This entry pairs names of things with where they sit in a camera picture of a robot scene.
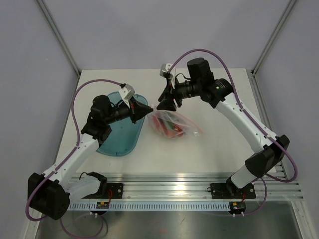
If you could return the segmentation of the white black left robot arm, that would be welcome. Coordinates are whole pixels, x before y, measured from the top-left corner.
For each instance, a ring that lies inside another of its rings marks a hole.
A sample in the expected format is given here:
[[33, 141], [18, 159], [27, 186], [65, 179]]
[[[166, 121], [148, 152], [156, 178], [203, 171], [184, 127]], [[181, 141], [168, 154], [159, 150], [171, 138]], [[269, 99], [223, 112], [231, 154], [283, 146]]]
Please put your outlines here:
[[28, 219], [35, 221], [29, 213], [30, 208], [58, 220], [74, 201], [90, 195], [96, 198], [110, 196], [107, 177], [97, 172], [90, 172], [74, 183], [69, 181], [83, 162], [106, 141], [112, 132], [112, 123], [126, 118], [136, 123], [152, 111], [151, 107], [134, 97], [127, 102], [113, 105], [108, 96], [96, 96], [86, 124], [77, 132], [76, 145], [42, 174], [33, 173], [29, 177], [25, 207]]

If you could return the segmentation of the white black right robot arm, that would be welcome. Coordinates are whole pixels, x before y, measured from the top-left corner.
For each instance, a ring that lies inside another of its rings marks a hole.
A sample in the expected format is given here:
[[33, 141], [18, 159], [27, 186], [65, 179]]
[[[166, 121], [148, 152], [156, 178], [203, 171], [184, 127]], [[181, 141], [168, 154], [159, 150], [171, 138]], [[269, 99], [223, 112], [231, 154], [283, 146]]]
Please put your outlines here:
[[244, 136], [253, 155], [244, 165], [222, 183], [223, 198], [238, 198], [255, 179], [265, 176], [285, 155], [290, 141], [277, 136], [250, 114], [235, 94], [235, 87], [226, 79], [215, 79], [207, 60], [195, 58], [187, 63], [189, 79], [180, 83], [171, 73], [172, 65], [162, 64], [160, 76], [166, 78], [166, 87], [159, 97], [157, 109], [176, 111], [182, 100], [200, 97], [223, 114]]

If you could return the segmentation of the red strawberry bunch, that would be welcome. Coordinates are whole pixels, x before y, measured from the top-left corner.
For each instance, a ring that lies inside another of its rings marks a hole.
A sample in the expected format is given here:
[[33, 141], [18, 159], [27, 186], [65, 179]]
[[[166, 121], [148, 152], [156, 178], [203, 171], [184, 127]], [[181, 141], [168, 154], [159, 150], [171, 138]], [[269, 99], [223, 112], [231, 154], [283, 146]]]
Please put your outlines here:
[[181, 126], [168, 120], [158, 118], [156, 115], [151, 116], [151, 126], [157, 133], [167, 138], [182, 137], [186, 134]]

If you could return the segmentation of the clear pink zip top bag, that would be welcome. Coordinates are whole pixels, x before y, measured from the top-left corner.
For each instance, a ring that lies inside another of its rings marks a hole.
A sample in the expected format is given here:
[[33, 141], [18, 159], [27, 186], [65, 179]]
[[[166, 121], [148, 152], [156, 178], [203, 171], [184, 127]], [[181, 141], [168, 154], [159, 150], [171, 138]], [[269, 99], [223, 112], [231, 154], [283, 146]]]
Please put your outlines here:
[[154, 110], [147, 115], [150, 127], [159, 135], [173, 139], [185, 135], [200, 136], [203, 130], [185, 116], [167, 110]]

